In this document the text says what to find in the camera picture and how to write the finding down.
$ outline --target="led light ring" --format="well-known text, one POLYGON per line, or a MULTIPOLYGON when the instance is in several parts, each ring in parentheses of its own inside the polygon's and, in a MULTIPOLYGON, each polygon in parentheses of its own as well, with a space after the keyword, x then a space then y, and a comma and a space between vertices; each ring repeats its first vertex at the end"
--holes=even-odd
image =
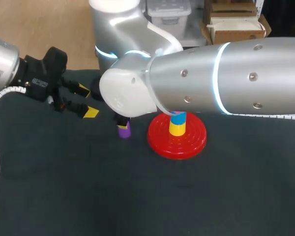
POLYGON ((222 100, 221 100, 221 97, 220 97, 220 93, 219 93, 219 90, 218 90, 218 68, 219 68, 219 65, 220 65, 220 61, 221 61, 221 58, 222 58, 222 54, 225 50, 225 48, 229 45, 230 43, 226 43, 224 45, 222 45, 217 53, 217 56, 215 58, 215 63, 214 63, 214 68, 213 68, 213 91, 214 91, 214 95, 215 95, 215 100, 219 106, 219 108, 222 110, 222 112, 224 112, 225 114, 228 114, 228 115, 232 115, 232 113, 229 113, 225 107, 223 106, 223 103, 222 103, 222 100))
POLYGON ((104 57, 112 58, 112 59, 118 59, 118 57, 117 57, 115 54, 113 54, 113 53, 111 53, 111 54, 105 53, 105 52, 99 50, 97 46, 95 46, 95 50, 96 50, 100 55, 102 55, 102 56, 104 56, 104 57))

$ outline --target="white plastic container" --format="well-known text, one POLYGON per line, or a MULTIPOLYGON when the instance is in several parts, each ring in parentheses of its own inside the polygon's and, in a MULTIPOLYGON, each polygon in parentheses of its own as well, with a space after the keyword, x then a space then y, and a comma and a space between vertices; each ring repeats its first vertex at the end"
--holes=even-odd
POLYGON ((182 39, 191 5, 189 0, 147 0, 147 13, 154 25, 182 39))

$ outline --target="red stacking base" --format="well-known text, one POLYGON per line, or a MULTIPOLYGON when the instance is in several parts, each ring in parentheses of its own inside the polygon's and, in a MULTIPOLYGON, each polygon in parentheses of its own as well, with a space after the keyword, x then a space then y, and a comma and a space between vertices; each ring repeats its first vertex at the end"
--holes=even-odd
POLYGON ((159 155, 175 160, 185 160, 199 154, 207 143, 207 130, 194 114, 187 113, 186 133, 175 137, 169 133, 171 117, 158 115, 148 128, 147 139, 159 155))

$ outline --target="dark gray table cover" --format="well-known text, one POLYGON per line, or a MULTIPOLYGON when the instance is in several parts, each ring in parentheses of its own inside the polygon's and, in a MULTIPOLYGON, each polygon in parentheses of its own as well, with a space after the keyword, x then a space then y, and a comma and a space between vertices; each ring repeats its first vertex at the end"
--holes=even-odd
POLYGON ((295 121, 200 115, 205 150, 171 161, 148 146, 155 114, 121 140, 88 103, 97 119, 0 102, 0 236, 295 236, 295 121))

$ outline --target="silver robot arm segment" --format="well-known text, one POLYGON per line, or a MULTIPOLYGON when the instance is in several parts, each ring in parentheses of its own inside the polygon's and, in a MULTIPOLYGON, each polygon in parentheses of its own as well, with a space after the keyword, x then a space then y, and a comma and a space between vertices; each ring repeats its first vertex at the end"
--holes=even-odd
POLYGON ((0 90, 8 86, 19 67, 19 50, 0 40, 0 90))
MULTIPOLYGON (((267 38, 189 49, 149 59, 145 71, 142 62, 135 61, 140 69, 123 69, 141 75, 141 80, 151 88, 150 96, 146 96, 147 104, 153 99, 162 111, 295 114, 295 38, 267 38)), ((133 98, 129 100, 126 93, 109 94, 102 89, 109 87, 105 82, 108 74, 111 76, 110 72, 105 73, 100 84, 104 100, 123 116, 135 117, 133 110, 138 104, 133 98), (118 109, 112 101, 118 103, 118 109), (127 111, 123 112, 125 103, 127 111)))

